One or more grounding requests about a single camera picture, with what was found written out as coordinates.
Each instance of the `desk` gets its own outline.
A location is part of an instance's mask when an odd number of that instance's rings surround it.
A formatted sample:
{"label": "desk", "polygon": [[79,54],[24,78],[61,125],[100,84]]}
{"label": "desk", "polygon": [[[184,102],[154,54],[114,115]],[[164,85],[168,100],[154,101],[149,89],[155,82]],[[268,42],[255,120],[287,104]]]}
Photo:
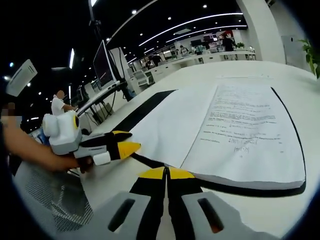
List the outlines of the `desk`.
{"label": "desk", "polygon": [[163,78],[178,71],[179,69],[198,64],[222,62],[225,61],[224,56],[228,55],[237,55],[238,60],[246,60],[246,55],[255,56],[255,53],[245,49],[241,49],[240,51],[221,51],[210,54],[189,55],[186,57],[171,60],[165,64],[147,70],[144,73],[151,73],[154,82],[157,83]]}
{"label": "desk", "polygon": [[[197,83],[206,84],[209,89],[217,83],[235,82],[275,87],[299,133],[305,156],[306,188],[300,195],[279,198],[212,192],[236,208],[243,223],[253,230],[282,237],[302,216],[320,180],[320,84],[312,73],[267,61],[223,61],[186,67],[140,93],[108,118],[108,121],[102,123],[94,133],[111,131],[157,92],[181,89]],[[91,173],[82,175],[83,189],[93,211],[118,191],[129,191],[137,179],[137,174],[147,169],[149,168],[142,163],[128,158],[110,166],[95,167]]]}
{"label": "desk", "polygon": [[102,103],[105,98],[107,98],[108,96],[110,96],[111,94],[113,94],[115,91],[118,90],[118,88],[123,85],[126,84],[125,82],[120,83],[120,85],[118,85],[117,87],[113,87],[113,88],[106,88],[101,90],[97,95],[95,95],[94,97],[90,98],[89,101],[87,101],[82,107],[80,107],[76,113],[78,116],[81,116],[86,110],[90,109],[93,113],[93,115],[95,116],[96,120],[99,123],[102,123],[100,117],[98,116],[98,114],[94,111],[93,109],[93,105]]}

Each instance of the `potted plant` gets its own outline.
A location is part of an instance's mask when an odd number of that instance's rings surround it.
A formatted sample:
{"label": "potted plant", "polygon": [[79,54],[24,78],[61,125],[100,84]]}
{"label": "potted plant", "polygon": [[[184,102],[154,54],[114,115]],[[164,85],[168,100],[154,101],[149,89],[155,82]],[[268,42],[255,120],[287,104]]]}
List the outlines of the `potted plant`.
{"label": "potted plant", "polygon": [[309,40],[299,40],[299,42],[304,43],[302,49],[306,53],[305,60],[309,64],[311,72],[316,76],[316,79],[318,79],[320,77],[320,56],[311,46]]}
{"label": "potted plant", "polygon": [[238,42],[236,45],[235,45],[238,49],[243,49],[245,47],[244,43],[243,42]]}

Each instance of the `gray gripper base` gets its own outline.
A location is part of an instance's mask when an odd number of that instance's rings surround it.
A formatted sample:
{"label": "gray gripper base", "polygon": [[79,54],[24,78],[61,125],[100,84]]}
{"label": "gray gripper base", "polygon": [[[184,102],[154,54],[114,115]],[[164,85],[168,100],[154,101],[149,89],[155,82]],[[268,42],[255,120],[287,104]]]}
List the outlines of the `gray gripper base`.
{"label": "gray gripper base", "polygon": [[[79,230],[62,232],[57,239],[66,240],[135,240],[150,196],[120,192],[94,212],[91,221]],[[112,230],[113,222],[124,206],[132,205],[119,232]]]}
{"label": "gray gripper base", "polygon": [[[182,196],[187,208],[196,240],[277,240],[266,232],[255,232],[241,221],[239,212],[212,192],[201,192]],[[220,219],[223,229],[213,233],[209,221],[199,202],[206,202]]]}

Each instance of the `black ceiling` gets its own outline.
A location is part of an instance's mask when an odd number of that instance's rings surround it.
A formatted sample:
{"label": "black ceiling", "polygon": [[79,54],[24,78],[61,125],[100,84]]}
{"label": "black ceiling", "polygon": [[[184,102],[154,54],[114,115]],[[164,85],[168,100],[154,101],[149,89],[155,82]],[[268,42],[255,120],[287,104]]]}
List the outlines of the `black ceiling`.
{"label": "black ceiling", "polygon": [[[98,0],[93,6],[93,12],[95,18],[101,21],[103,38],[111,37],[132,16],[132,10],[138,11],[150,2]],[[99,43],[93,29],[89,27],[88,0],[10,0],[3,5],[6,25],[2,32],[4,41],[1,46],[0,74],[12,75],[21,63],[31,59],[38,75],[31,81],[31,87],[22,91],[16,102],[23,109],[24,115],[42,117],[45,113],[50,113],[49,100],[58,89],[67,93],[68,85],[72,84],[72,91],[75,91],[80,84],[94,79],[94,70],[89,70],[89,67]],[[241,15],[199,20],[166,32],[139,47],[139,44],[162,31],[205,16],[240,12],[235,0],[158,0],[121,28],[108,43],[108,47],[125,47],[124,53],[127,54],[128,61],[134,57],[142,58],[145,49],[164,47],[166,41],[177,37],[173,33],[184,27],[191,29],[192,33],[214,27],[246,25],[246,21]],[[53,72],[51,68],[69,65],[71,48],[74,48],[76,56],[74,68],[71,71]],[[9,67],[10,62],[15,63],[14,67]]]}

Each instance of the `computer screen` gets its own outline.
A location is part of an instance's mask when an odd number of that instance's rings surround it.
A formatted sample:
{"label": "computer screen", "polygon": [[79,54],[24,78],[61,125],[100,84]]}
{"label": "computer screen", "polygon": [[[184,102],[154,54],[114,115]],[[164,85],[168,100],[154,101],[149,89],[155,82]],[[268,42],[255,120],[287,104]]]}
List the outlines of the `computer screen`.
{"label": "computer screen", "polygon": [[110,67],[110,60],[107,55],[105,41],[102,40],[93,60],[93,67],[101,86],[112,85],[116,78]]}

